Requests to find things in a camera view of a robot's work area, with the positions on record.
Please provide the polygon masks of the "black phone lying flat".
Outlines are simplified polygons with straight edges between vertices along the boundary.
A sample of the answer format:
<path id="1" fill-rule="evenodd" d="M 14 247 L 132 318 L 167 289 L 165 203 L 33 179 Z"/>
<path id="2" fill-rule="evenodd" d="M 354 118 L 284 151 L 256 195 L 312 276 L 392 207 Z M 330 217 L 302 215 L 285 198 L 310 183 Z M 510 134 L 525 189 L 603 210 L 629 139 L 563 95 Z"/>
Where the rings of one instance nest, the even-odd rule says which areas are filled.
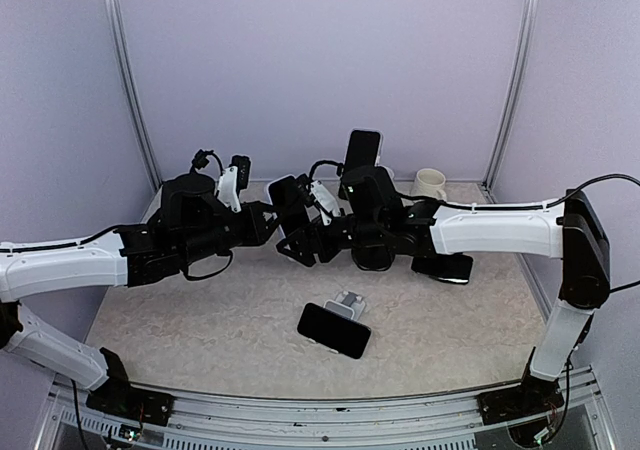
<path id="1" fill-rule="evenodd" d="M 464 254 L 436 255 L 432 258 L 414 257 L 411 270 L 429 278 L 456 285 L 466 285 L 470 281 L 473 258 Z"/>

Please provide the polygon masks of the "phone on tall stand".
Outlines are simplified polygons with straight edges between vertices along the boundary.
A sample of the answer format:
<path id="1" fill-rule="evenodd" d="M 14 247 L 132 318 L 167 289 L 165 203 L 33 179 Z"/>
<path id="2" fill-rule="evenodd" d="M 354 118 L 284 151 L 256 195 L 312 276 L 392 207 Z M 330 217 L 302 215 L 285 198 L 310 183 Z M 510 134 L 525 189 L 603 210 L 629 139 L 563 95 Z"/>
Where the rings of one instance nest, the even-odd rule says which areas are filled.
<path id="1" fill-rule="evenodd" d="M 377 130 L 351 131 L 344 160 L 344 172 L 362 166 L 375 166 L 379 160 L 382 134 Z"/>

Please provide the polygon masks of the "grey folding phone stand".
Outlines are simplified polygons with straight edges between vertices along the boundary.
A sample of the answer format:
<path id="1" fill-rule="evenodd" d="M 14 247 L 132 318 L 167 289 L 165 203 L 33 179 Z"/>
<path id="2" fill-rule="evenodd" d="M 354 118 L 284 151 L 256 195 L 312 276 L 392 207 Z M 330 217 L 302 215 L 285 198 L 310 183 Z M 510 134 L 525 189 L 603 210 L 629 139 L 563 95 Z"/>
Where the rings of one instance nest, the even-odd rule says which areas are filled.
<path id="1" fill-rule="evenodd" d="M 362 295 L 343 291 L 336 298 L 326 300 L 323 308 L 342 318 L 359 321 L 366 308 L 366 302 Z"/>

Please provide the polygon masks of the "tall black phone stand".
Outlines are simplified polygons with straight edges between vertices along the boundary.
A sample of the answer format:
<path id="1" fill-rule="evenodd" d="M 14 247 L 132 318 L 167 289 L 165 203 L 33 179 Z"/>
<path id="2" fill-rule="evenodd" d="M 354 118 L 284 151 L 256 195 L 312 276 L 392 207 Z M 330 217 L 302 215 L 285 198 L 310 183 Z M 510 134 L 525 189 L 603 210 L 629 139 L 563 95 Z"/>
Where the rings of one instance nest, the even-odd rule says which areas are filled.
<path id="1" fill-rule="evenodd" d="M 395 254 L 386 244 L 390 231 L 384 216 L 399 203 L 387 170 L 369 164 L 345 171 L 340 189 L 351 207 L 353 262 L 363 271 L 388 270 Z"/>

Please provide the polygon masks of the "cream ceramic mug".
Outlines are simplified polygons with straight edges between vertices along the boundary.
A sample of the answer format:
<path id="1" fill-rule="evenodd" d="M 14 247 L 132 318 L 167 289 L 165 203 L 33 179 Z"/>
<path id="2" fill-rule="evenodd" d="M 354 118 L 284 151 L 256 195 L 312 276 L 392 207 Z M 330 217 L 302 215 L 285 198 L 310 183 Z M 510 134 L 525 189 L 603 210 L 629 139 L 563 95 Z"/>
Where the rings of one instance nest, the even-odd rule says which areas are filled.
<path id="1" fill-rule="evenodd" d="M 410 195 L 447 200 L 445 185 L 446 177 L 443 173 L 436 169 L 423 168 L 415 175 Z"/>

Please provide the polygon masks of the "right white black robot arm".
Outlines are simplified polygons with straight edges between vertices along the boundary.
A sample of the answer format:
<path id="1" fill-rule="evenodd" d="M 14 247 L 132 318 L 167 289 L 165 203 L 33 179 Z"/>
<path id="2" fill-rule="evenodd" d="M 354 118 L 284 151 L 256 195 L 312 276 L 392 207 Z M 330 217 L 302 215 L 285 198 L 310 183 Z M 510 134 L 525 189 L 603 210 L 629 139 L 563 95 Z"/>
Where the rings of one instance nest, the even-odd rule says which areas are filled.
<path id="1" fill-rule="evenodd" d="M 344 173 L 340 184 L 349 212 L 307 175 L 267 185 L 281 219 L 279 253 L 312 267 L 348 250 L 364 271 L 386 271 L 396 256 L 409 256 L 416 272 L 456 284 L 468 281 L 474 252 L 561 260 L 546 332 L 527 364 L 528 378 L 511 393 L 518 412 L 535 412 L 611 293 L 609 240 L 582 189 L 530 204 L 449 203 L 404 195 L 385 168 L 372 165 Z"/>

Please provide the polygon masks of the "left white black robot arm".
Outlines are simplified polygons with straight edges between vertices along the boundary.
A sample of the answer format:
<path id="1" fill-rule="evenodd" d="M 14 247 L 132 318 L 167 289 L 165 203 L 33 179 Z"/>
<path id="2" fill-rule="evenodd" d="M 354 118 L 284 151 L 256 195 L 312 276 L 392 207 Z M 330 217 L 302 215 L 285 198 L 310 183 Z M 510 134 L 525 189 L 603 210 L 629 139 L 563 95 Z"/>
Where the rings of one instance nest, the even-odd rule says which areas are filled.
<path id="1" fill-rule="evenodd" d="M 181 274 L 211 256 L 267 243 L 280 208 L 241 202 L 233 168 L 220 180 L 190 172 L 165 182 L 160 206 L 141 224 L 92 237 L 1 246 L 1 347 L 75 381 L 121 415 L 140 404 L 119 357 L 87 346 L 42 321 L 24 304 L 32 295 L 74 288 L 133 288 Z"/>

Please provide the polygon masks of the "left aluminium frame post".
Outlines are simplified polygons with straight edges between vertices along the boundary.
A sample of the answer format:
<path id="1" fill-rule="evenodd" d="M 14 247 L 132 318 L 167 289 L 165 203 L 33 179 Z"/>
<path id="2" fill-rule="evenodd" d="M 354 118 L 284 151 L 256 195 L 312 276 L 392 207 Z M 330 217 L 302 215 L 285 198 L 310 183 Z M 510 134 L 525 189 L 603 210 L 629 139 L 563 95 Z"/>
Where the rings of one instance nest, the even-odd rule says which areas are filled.
<path id="1" fill-rule="evenodd" d="M 119 0 L 104 0 L 110 32 L 114 44 L 117 68 L 124 89 L 124 94 L 133 124 L 133 131 L 138 145 L 142 164 L 151 187 L 158 190 L 162 183 L 156 156 L 147 131 L 142 107 L 136 88 L 134 73 L 131 67 L 127 48 L 126 31 Z"/>

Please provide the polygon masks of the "right aluminium frame post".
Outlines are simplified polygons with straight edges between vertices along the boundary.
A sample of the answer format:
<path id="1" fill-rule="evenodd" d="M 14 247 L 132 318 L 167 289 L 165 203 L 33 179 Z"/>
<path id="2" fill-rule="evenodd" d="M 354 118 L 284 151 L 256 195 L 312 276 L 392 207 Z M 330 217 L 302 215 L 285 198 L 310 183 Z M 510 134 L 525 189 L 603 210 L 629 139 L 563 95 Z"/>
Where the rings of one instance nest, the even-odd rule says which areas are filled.
<path id="1" fill-rule="evenodd" d="M 517 105 L 525 79 L 531 40 L 534 34 L 539 0 L 524 0 L 516 50 L 511 69 L 505 102 L 502 108 L 498 133 L 493 145 L 488 167 L 482 181 L 483 188 L 492 194 L 504 162 L 511 135 Z"/>

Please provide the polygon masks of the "front aluminium rail base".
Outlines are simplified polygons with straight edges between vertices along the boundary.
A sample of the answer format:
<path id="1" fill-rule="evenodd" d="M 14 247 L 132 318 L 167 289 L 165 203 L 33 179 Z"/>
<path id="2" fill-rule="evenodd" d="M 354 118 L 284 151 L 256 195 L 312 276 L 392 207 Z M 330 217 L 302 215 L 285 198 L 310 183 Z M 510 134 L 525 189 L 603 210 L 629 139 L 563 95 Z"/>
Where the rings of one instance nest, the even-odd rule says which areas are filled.
<path id="1" fill-rule="evenodd" d="M 165 426 L 85 407 L 54 380 L 34 449 L 513 449 L 538 415 L 484 424 L 481 388 L 393 398 L 295 400 L 172 390 Z"/>

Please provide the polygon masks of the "blue phone on grey stand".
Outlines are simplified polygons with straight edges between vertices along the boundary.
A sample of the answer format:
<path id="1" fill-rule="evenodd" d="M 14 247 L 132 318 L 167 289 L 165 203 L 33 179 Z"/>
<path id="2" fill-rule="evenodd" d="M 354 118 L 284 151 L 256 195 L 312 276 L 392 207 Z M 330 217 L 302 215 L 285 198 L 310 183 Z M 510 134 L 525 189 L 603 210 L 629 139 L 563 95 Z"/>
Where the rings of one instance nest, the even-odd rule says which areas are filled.
<path id="1" fill-rule="evenodd" d="M 335 312 L 307 303 L 297 324 L 297 332 L 331 350 L 352 359 L 360 359 L 372 331 L 366 325 Z"/>

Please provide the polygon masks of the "aluminium frame post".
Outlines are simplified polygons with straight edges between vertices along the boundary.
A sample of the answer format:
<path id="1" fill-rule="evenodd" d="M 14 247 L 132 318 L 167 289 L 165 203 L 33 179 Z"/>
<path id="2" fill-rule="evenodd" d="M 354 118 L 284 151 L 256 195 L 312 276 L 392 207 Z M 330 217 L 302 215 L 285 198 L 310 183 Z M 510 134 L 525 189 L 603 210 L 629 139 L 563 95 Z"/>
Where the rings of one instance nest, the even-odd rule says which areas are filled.
<path id="1" fill-rule="evenodd" d="M 531 40 L 534 34 L 539 0 L 524 0 L 516 50 L 511 69 L 505 102 L 502 108 L 498 133 L 493 145 L 488 167 L 482 181 L 483 188 L 492 194 L 504 162 L 511 135 L 517 105 L 525 79 Z"/>
<path id="2" fill-rule="evenodd" d="M 133 131 L 138 145 L 142 164 L 151 187 L 158 190 L 162 183 L 156 156 L 147 131 L 142 107 L 136 88 L 134 73 L 131 67 L 127 48 L 126 31 L 119 0 L 104 0 L 110 32 L 114 44 L 117 68 L 124 89 L 124 94 L 133 124 Z"/>

